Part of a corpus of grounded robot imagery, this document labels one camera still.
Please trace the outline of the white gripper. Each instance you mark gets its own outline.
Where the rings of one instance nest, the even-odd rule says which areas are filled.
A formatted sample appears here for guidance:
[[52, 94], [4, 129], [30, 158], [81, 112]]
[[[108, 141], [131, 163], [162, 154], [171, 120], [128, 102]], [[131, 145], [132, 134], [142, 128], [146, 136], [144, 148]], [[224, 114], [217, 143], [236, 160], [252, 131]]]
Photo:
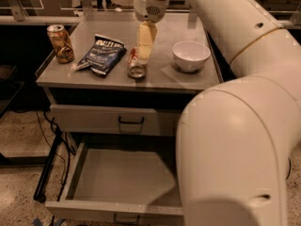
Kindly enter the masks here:
[[144, 21], [137, 29], [138, 62], [146, 65], [151, 57], [158, 23], [163, 19], [169, 0], [134, 0], [135, 17]]

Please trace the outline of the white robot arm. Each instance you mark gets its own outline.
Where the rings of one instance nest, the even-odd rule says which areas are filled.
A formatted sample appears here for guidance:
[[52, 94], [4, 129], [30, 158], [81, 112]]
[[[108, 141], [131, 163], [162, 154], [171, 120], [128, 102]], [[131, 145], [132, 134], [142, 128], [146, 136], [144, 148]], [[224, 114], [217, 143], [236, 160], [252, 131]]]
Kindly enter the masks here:
[[[300, 142], [301, 47], [256, 0], [186, 0], [235, 79], [184, 109], [176, 165], [184, 226], [287, 226], [287, 164]], [[135, 0], [147, 6], [166, 0]]]

